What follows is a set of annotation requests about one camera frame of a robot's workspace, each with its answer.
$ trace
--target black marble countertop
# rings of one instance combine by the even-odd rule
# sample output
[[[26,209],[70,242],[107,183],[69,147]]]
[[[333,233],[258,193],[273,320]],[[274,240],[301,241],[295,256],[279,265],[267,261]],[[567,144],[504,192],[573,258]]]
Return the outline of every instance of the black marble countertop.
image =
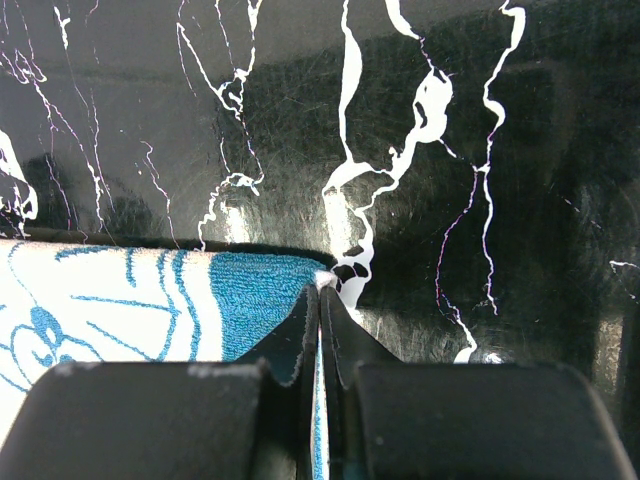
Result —
[[[2,235],[313,252],[404,360],[575,366],[638,458],[638,2],[0,8]]]

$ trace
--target towel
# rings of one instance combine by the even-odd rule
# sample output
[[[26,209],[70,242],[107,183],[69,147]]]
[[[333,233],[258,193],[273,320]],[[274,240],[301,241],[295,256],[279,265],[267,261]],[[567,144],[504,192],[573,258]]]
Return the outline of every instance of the towel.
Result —
[[[0,445],[67,361],[231,361],[332,274],[286,255],[0,241]]]

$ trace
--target blue and white towel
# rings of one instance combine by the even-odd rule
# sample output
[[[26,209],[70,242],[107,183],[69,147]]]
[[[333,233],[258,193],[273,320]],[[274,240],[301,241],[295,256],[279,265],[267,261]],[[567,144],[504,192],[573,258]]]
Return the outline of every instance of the blue and white towel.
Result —
[[[324,265],[281,255],[0,241],[0,445],[65,361],[234,360],[284,320]]]

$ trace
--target dark glossy surface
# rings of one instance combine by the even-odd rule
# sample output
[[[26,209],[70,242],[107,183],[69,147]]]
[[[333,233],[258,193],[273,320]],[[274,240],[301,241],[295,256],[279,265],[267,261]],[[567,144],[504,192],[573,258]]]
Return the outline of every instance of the dark glossy surface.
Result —
[[[489,85],[488,98],[506,112],[489,171],[487,137],[499,117],[483,89],[517,23],[501,2],[401,2],[412,38],[394,28],[382,0],[350,0],[342,27],[339,0],[247,1],[221,0],[220,16],[204,0],[5,2],[0,130],[26,184],[0,173],[0,189],[5,206],[14,184],[21,198],[28,185],[37,193],[27,233],[164,239],[157,244],[173,236],[194,247],[203,222],[204,240],[313,250],[352,265],[337,269],[344,280],[367,277],[362,255],[352,258],[369,250],[358,246],[364,223],[350,208],[367,205],[391,177],[370,171],[323,197],[347,155],[340,100],[349,100],[357,65],[347,58],[343,77],[345,28],[363,65],[344,109],[345,138],[354,160],[378,171],[391,169],[390,147],[407,150],[413,128],[437,123],[429,112],[442,90],[412,107],[428,54],[438,81],[448,76],[453,88],[441,140],[456,158],[437,140],[418,143],[397,188],[363,213],[374,254],[359,319],[404,360],[453,361],[468,346],[459,320],[478,345],[472,362],[574,365],[633,450],[637,2],[506,7],[524,8],[526,23]],[[236,70],[234,80],[234,67],[249,70],[252,48],[252,70]],[[459,217],[474,177],[473,205]],[[206,216],[212,199],[216,218]],[[20,229],[18,216],[6,222]]]

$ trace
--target marble surface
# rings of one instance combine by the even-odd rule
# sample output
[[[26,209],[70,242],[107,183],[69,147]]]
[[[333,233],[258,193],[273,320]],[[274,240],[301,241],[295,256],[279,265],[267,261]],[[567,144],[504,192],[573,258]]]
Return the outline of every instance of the marble surface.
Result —
[[[574,365],[637,455],[637,2],[0,7],[3,235],[315,252],[402,359]]]

